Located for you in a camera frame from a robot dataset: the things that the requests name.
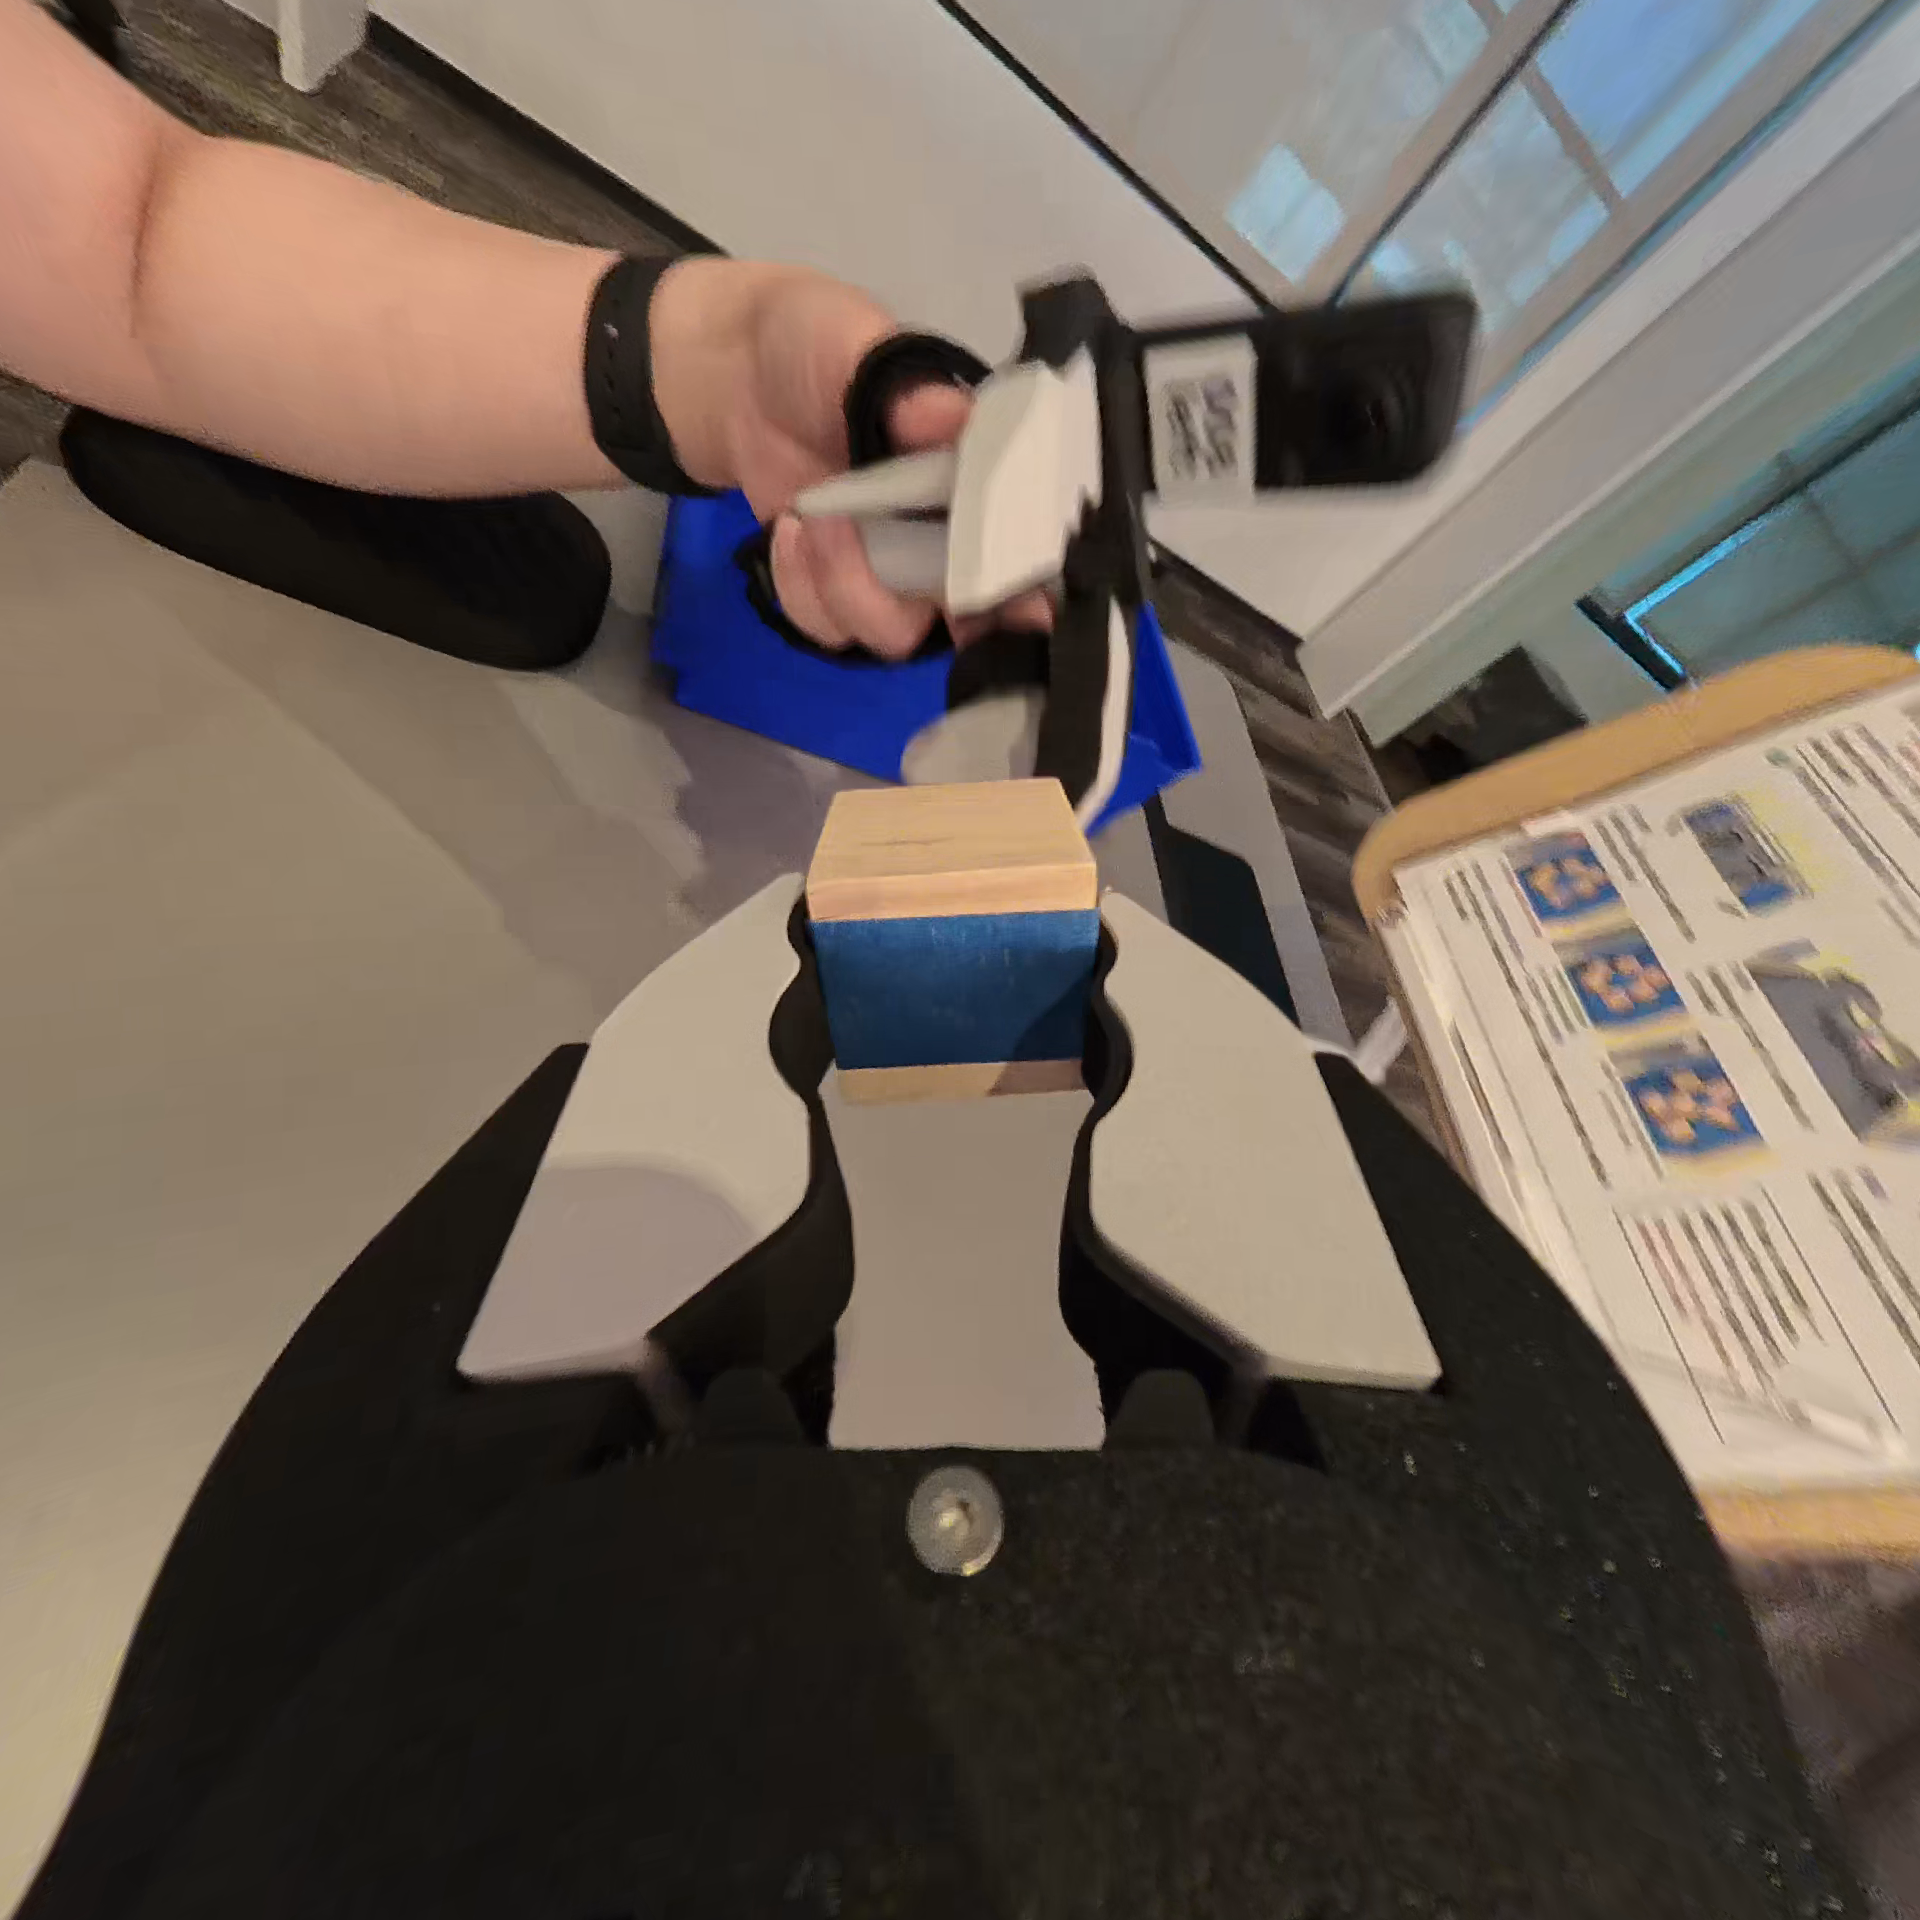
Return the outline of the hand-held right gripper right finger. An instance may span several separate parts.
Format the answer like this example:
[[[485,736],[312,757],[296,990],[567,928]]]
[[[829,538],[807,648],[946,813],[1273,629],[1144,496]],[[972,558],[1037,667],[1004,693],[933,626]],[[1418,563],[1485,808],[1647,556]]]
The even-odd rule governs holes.
[[[1154,1338],[1199,1370],[1373,1389],[1441,1376],[1324,1074],[1255,986],[1120,892],[1100,901],[1087,1114],[1060,1300],[1109,1370]]]

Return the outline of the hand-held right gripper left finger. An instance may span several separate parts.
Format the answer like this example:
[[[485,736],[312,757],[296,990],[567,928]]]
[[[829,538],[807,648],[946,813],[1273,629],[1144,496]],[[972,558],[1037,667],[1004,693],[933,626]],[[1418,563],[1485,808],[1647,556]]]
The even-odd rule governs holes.
[[[790,1376],[833,1340],[852,1216],[801,878],[769,880],[592,1034],[458,1354],[472,1383]]]

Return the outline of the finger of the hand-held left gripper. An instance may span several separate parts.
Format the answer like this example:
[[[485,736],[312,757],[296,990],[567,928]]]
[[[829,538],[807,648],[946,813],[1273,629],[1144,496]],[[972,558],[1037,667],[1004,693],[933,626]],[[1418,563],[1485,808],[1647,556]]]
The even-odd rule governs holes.
[[[956,446],[943,607],[978,616],[1065,574],[1068,543],[1101,500],[1096,365],[991,372]]]
[[[1135,637],[1113,590],[1069,590],[1046,637],[1040,778],[1053,779],[1073,820],[1113,799],[1133,712]]]

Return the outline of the blue striped wooden cube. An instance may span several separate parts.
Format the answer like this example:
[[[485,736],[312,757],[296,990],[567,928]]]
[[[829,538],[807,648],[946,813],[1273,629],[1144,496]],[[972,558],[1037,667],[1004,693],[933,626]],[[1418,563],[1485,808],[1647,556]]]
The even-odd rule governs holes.
[[[1096,861],[1057,779],[845,790],[805,904],[845,1101],[1084,1084]]]

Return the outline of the blue plastic bin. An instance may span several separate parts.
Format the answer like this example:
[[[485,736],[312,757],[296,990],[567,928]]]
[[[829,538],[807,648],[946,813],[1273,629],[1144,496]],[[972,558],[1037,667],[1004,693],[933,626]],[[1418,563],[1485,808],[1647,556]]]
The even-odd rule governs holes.
[[[766,616],[758,520],[737,492],[677,498],[665,510],[656,574],[653,663],[671,696],[736,728],[836,760],[878,779],[904,779],[909,740],[949,709],[956,651],[934,631],[904,660],[823,654]],[[1202,771],[1202,749],[1172,670],[1159,614],[1137,620],[1135,693],[1120,779],[1095,816],[1103,828]]]

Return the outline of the person's left forearm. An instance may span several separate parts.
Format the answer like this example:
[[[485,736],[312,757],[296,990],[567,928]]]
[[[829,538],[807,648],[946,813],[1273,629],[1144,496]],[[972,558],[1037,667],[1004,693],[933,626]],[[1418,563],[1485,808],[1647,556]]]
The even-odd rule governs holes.
[[[2,360],[62,399],[348,488],[613,488],[585,397],[610,266],[191,131],[2,7]]]

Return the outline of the person's left hand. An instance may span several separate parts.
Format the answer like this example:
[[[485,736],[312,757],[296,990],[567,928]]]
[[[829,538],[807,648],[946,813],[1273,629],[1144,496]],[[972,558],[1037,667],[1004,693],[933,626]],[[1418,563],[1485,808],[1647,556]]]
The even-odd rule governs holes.
[[[852,467],[848,386],[869,350],[897,334],[866,292],[797,268],[693,258],[657,282],[649,326],[656,408],[679,467],[701,486],[741,488],[773,526],[774,599],[807,640],[897,660],[934,620],[957,644],[1052,629],[1041,592],[988,614],[888,592],[848,519],[788,510]]]

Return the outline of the black wristband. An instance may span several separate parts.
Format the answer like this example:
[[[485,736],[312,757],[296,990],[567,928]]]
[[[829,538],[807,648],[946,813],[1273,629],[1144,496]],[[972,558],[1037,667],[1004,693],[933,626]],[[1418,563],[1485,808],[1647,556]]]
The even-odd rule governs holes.
[[[610,467],[662,496],[720,496],[684,467],[656,399],[652,306],[668,255],[620,255],[592,288],[582,334],[582,395],[592,442]]]

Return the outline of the large glass window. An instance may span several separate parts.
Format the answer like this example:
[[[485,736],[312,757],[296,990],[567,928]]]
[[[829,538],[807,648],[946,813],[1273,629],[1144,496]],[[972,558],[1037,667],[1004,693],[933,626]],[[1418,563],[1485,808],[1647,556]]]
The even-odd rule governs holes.
[[[946,10],[1255,300],[1469,292],[1493,394],[1914,4]]]

